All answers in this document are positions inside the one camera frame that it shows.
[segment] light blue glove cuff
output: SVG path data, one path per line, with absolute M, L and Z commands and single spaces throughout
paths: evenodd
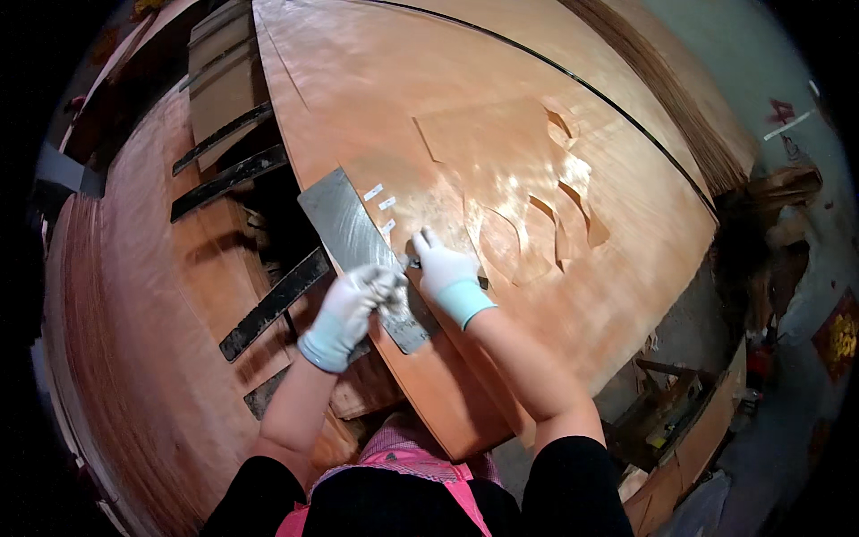
M 436 304 L 456 321 L 461 330 L 466 329 L 468 321 L 487 308 L 497 308 L 476 281 L 460 280 L 450 284 L 436 294 Z
M 349 367 L 347 359 L 352 349 L 346 347 L 339 334 L 343 322 L 336 316 L 320 311 L 310 330 L 298 339 L 298 350 L 313 365 L 329 373 L 343 373 Z

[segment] metal scraper blade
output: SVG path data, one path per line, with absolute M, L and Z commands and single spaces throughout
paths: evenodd
M 369 263 L 402 270 L 342 168 L 299 194 L 298 204 L 344 271 Z M 411 282 L 400 292 L 407 294 L 408 308 L 402 312 L 381 308 L 379 313 L 391 339 L 404 354 L 411 354 L 438 332 L 439 325 Z

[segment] gloved hand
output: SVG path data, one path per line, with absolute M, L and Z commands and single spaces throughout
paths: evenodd
M 316 367 L 343 373 L 349 355 L 369 329 L 369 315 L 383 303 L 395 302 L 407 280 L 379 265 L 364 265 L 347 272 L 328 290 L 313 325 L 298 339 L 298 349 Z
M 436 232 L 427 226 L 412 235 L 411 242 L 421 258 L 421 289 L 462 330 L 477 312 L 496 306 L 480 289 L 480 264 L 476 259 L 445 248 Z

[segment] person's left hand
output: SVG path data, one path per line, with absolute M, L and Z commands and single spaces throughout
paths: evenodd
M 298 349 L 316 367 L 343 373 L 349 355 L 369 329 L 369 315 L 383 303 L 396 301 L 407 280 L 400 272 L 380 265 L 364 265 L 347 272 L 328 290 L 313 325 L 298 339 Z

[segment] white tape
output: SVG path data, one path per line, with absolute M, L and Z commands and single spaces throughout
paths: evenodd
M 370 192 L 367 192 L 366 194 L 364 194 L 364 201 L 369 201 L 369 200 L 373 199 L 373 197 L 376 194 L 378 194 L 379 192 L 381 192 L 381 183 L 374 186 L 373 190 L 371 190 Z
M 788 123 L 787 125 L 785 125 L 785 126 L 781 126 L 781 127 L 778 127 L 776 130 L 774 130 L 774 131 L 773 131 L 773 132 L 771 132 L 770 134 L 767 134 L 766 136 L 764 136 L 764 141 L 766 142 L 766 141 L 767 141 L 767 140 L 769 140 L 770 138 L 772 138 L 772 137 L 774 137 L 774 136 L 778 136 L 778 135 L 779 135 L 779 134 L 781 134 L 782 132 L 785 132 L 785 131 L 787 131 L 788 129 L 791 129 L 791 128 L 795 127 L 797 124 L 800 124 L 801 122 L 805 121 L 806 119 L 808 119 L 808 116 L 810 116 L 810 115 L 811 115 L 811 112 L 812 112 L 812 111 L 811 111 L 811 110 L 809 110 L 808 112 L 806 112 L 806 113 L 802 114 L 800 117 L 798 117 L 798 118 L 794 119 L 793 121 L 791 121 L 791 122 L 790 122 L 790 123 Z
M 380 209 L 382 209 L 382 210 L 384 211 L 385 209 L 387 209 L 388 207 L 390 207 L 391 205 L 393 205 L 393 204 L 395 204 L 395 203 L 397 203 L 397 199 L 396 199 L 396 198 L 391 197 L 391 198 L 388 198 L 388 199 L 386 199 L 385 201 L 381 202 L 381 203 L 379 204 L 379 208 L 380 208 Z
M 393 218 L 388 220 L 387 223 L 384 226 L 382 226 L 382 229 L 381 229 L 382 234 L 384 235 L 385 233 L 390 233 L 391 229 L 393 229 L 393 226 L 395 226 L 395 225 L 397 225 L 397 223 L 393 220 Z

